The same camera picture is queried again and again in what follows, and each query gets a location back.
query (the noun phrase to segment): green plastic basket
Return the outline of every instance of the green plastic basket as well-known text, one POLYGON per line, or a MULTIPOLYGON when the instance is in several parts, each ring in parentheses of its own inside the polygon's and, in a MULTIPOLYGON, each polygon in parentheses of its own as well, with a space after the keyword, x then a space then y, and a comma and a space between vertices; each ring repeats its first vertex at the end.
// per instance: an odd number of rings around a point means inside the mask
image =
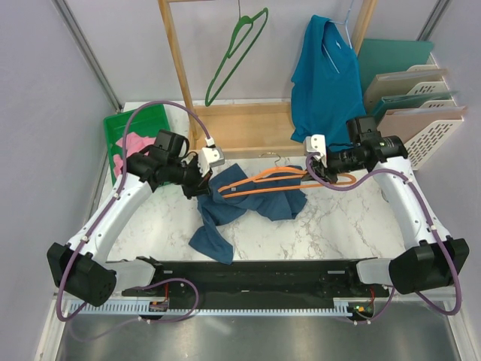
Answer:
MULTIPOLYGON (((122 156, 122 148, 115 143, 123 136, 127 121, 134 111, 116 114, 104 119, 105 141, 107 142, 108 162, 110 164, 110 174, 112 176, 112 184, 115 184, 115 174, 113 168, 113 156, 119 154, 122 156)), ((135 132, 141 137, 155 138, 160 129, 171 130, 165 114, 164 105, 153 105, 143 109, 132 121, 129 127, 129 133, 135 132)))

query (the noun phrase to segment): white marble table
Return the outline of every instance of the white marble table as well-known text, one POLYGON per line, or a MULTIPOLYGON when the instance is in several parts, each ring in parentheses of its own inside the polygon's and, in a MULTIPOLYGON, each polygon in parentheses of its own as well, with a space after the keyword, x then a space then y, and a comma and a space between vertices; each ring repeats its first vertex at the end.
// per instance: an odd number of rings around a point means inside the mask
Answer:
MULTIPOLYGON (((142 103, 126 104, 126 111, 142 103)), ((187 116, 166 107, 171 130, 186 134, 187 116)), ((214 175, 237 162, 247 175, 274 166, 273 158, 228 160, 214 175)), ((304 166, 304 157, 282 158, 279 165, 304 166)), ((353 173, 358 179, 363 171, 353 173)), ((102 197, 112 188, 110 173, 102 197)), ((401 231, 377 183, 339 193, 324 187, 303 190, 307 204, 295 220, 271 222, 248 211, 219 228, 234 245, 234 260, 341 259, 396 257, 404 251, 401 231)), ((130 219, 109 260, 151 256, 157 260, 209 260, 189 246, 201 226, 197 201, 187 200, 179 186, 159 188, 130 219)))

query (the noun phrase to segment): dark blue cloth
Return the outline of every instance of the dark blue cloth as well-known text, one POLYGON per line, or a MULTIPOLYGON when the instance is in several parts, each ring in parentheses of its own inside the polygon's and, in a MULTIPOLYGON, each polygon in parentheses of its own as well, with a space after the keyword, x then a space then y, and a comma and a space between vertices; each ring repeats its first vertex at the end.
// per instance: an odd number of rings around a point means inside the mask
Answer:
MULTIPOLYGON (((234 249, 217 230, 217 226, 230 223, 248 209, 257 211, 270 220, 293 220, 306 205, 306 196, 300 190, 288 190, 282 192, 270 192, 250 194, 224 199, 217 191, 220 187, 246 179, 247 176, 238 164, 227 168, 210 181, 212 194, 197 197, 197 209, 201 212, 204 226, 199 228, 189 242, 190 247, 200 253, 209 256, 216 261, 230 265, 234 257, 234 249)), ((265 183, 243 184, 236 188, 235 192, 256 190, 261 188, 284 187, 299 185, 300 180, 273 180, 265 183)), ((223 195, 231 193, 231 190, 222 192, 223 195)))

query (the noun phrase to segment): blue shirt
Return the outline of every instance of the blue shirt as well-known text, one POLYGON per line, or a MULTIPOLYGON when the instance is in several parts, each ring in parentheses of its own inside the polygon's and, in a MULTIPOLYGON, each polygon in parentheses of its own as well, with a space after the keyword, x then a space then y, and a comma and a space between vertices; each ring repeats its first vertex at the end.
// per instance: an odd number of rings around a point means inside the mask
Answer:
POLYGON ((358 60, 328 18, 311 18, 291 81, 291 139, 323 134, 326 144, 349 143, 346 121, 366 114, 358 60))

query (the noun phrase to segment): wooden rack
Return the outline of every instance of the wooden rack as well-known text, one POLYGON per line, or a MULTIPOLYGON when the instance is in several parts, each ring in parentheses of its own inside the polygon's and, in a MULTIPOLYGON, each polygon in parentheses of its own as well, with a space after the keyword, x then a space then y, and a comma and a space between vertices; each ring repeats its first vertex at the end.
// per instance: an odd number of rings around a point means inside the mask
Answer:
MULTIPOLYGON (((158 0, 186 107, 202 119, 216 145, 222 148, 226 159, 256 158, 263 153, 276 153, 280 156, 303 155, 303 145, 290 139, 294 132, 290 102, 210 107, 193 105, 170 6, 171 2, 193 1, 205 0, 158 0)), ((351 37, 356 54, 361 49, 376 5, 377 0, 363 0, 351 37)), ((199 150, 205 145, 202 131, 191 116, 189 141, 193 150, 199 150)))

